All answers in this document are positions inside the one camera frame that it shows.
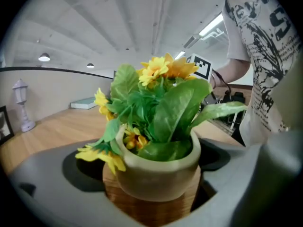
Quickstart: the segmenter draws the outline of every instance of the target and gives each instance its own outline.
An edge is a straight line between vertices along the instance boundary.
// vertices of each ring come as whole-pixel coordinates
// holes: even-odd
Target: ceiling light
[[[39,61],[50,61],[51,58],[49,57],[49,54],[48,53],[42,53],[39,58],[38,58]]]
[[[93,63],[88,63],[86,67],[87,68],[94,68],[95,66],[93,65]]]
[[[206,35],[213,27],[223,21],[222,13],[220,13],[212,22],[210,22],[200,33],[200,36]]]
[[[175,58],[176,59],[179,59],[182,55],[184,55],[185,51],[181,51]]]

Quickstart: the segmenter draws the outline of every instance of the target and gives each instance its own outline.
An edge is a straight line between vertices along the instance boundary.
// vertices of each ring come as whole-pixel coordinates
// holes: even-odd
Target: flower pot
[[[191,131],[193,149],[186,157],[168,161],[151,161],[130,152],[123,144],[125,126],[116,136],[122,151],[126,171],[117,171],[120,187],[127,194],[146,201],[170,201],[180,197],[191,183],[198,167],[201,147],[198,137]]]

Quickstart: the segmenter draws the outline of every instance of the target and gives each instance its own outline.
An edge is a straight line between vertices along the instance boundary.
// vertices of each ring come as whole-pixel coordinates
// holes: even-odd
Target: person
[[[277,0],[225,0],[222,16],[229,38],[229,62],[217,72],[230,83],[243,77],[252,65],[252,94],[240,135],[245,146],[262,143],[271,133],[285,130],[270,95],[295,62],[302,42]],[[215,73],[210,83],[224,86]]]

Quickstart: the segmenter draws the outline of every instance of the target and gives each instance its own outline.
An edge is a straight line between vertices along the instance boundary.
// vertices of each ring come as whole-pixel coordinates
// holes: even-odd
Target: ceiling
[[[44,66],[85,72],[116,70],[122,63],[140,68],[141,61],[169,52],[199,54],[226,62],[228,37],[183,45],[222,10],[224,0],[29,0],[11,27],[6,66]],[[42,53],[50,62],[40,62]],[[95,68],[86,65],[93,63]]]

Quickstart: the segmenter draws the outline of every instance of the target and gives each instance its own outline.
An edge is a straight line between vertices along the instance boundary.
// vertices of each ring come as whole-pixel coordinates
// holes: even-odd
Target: artificial flower
[[[100,88],[98,89],[97,94],[95,94],[94,103],[100,106],[99,112],[106,116],[107,121],[115,118],[114,114],[107,109],[106,104],[108,103],[108,100],[106,99],[104,93],[101,92]]]
[[[139,72],[139,74],[142,73],[139,77],[139,81],[143,86],[147,86],[154,82],[160,75],[168,71],[167,65],[169,64],[169,61],[165,61],[164,57],[153,57],[148,63],[141,62],[141,64],[145,69]]]
[[[136,127],[132,130],[130,127],[126,126],[125,134],[127,136],[123,139],[123,143],[126,144],[125,146],[128,149],[132,149],[135,146],[141,149],[148,143],[147,139],[141,135]]]
[[[143,70],[144,70],[144,68],[142,68],[140,70],[137,70],[137,73],[138,73],[139,77],[143,75]]]
[[[174,60],[174,58],[169,54],[165,54],[165,62],[169,62],[167,64],[168,71],[163,75],[168,78],[183,78],[185,80],[195,79],[195,76],[191,76],[190,74],[196,72],[198,67],[195,66],[195,63],[186,63],[186,58],[181,57],[178,60]]]
[[[116,168],[118,170],[125,172],[126,168],[123,160],[120,156],[113,154],[112,152],[108,152],[108,154],[103,151],[99,151],[99,149],[94,149],[92,146],[86,145],[85,148],[78,148],[79,153],[76,154],[77,159],[82,159],[85,161],[94,161],[96,159],[100,159],[105,161],[108,164],[111,172],[116,175]]]
[[[95,94],[95,104],[99,105],[100,107],[105,106],[105,104],[108,103],[108,100],[106,99],[104,93],[101,91],[101,89],[99,88],[97,93]]]

